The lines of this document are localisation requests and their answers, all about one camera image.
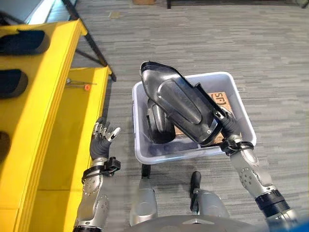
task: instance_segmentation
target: metal table leg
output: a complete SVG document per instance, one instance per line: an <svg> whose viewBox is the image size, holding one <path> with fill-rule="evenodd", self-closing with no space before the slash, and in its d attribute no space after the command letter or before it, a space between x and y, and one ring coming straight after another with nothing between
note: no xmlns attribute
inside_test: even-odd
<svg viewBox="0 0 309 232"><path fill-rule="evenodd" d="M106 67L108 66L108 63L106 61L106 59L104 58L103 54L101 53L100 49L98 48L96 42L93 40L93 37L91 36L90 32L89 32L89 29L87 28L87 26L85 25L84 21L81 19L81 17L79 16L79 14L77 13L75 7L73 6L73 4L70 2L70 0L62 0L63 4L65 5L65 7L67 8L70 16L72 19L74 20L77 20L77 19L80 19L81 22L83 23L84 27L87 29L87 34L84 36L85 39L87 40L88 44L90 45L91 49L94 51L94 53L97 55L98 57L98 60L95 59L94 57L92 57L91 55L85 53L85 52L82 52L80 50L76 50L76 52L84 57L87 57L88 59L94 61L94 62L99 62L103 67ZM114 72L112 71L112 74L111 74L111 78L113 81L116 81L117 78L114 74Z"/></svg>

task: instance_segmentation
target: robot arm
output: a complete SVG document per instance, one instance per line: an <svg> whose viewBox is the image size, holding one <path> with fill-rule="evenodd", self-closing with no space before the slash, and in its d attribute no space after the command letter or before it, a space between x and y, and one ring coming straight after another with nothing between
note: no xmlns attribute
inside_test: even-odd
<svg viewBox="0 0 309 232"><path fill-rule="evenodd" d="M259 166L253 145L242 140L234 117L229 112L225 116L216 112L215 117L223 126L225 140L221 149L230 157L242 185L254 197L269 228L289 229L294 226L297 223L295 211L273 185L269 173Z"/></svg>
<svg viewBox="0 0 309 232"><path fill-rule="evenodd" d="M90 143L91 167L82 177L83 196L78 207L73 232L102 232L108 212L108 197L103 188L103 176L113 176L120 169L115 157L109 158L109 149L120 128L103 128L103 119L95 123Z"/></svg>

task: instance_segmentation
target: yellow board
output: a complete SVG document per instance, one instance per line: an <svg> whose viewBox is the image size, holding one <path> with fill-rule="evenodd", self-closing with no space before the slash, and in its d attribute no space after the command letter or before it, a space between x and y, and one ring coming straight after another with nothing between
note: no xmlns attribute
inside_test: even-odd
<svg viewBox="0 0 309 232"><path fill-rule="evenodd" d="M90 92L66 87L41 172L29 231L72 231L82 196L81 177L89 163L89 144L101 115L107 68L73 69L72 80L92 82Z"/></svg>
<svg viewBox="0 0 309 232"><path fill-rule="evenodd" d="M0 56L0 70L20 69L28 76L28 86L17 98L0 100L0 131L11 138L11 149L0 164L0 213L8 211L14 231L27 231L40 173L51 131L81 34L87 31L77 21L44 25L0 27L44 30L50 38L46 52L35 56ZM15 212L13 221L11 211Z"/></svg>

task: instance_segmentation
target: plastic bin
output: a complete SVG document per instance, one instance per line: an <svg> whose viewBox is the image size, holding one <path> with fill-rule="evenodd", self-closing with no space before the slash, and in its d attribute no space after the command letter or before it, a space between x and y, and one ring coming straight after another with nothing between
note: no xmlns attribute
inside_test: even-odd
<svg viewBox="0 0 309 232"><path fill-rule="evenodd" d="M192 85L201 83L207 93L225 92L234 116L240 126L243 139L251 142L253 145L256 144L256 135L231 74L227 72L211 72L190 75L186 76L186 78ZM132 97L135 156L139 162L143 164L156 164L173 160L224 154L219 146L200 147L199 144L189 138L176 138L166 144L154 144L148 137L146 120L148 97L144 91L142 82L136 83L133 87Z"/></svg>

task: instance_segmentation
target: cardboard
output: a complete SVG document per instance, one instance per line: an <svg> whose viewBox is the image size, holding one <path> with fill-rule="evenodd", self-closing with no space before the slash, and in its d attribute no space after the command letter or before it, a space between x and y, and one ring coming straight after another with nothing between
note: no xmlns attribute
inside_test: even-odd
<svg viewBox="0 0 309 232"><path fill-rule="evenodd" d="M135 5L153 5L155 0L133 0Z"/></svg>

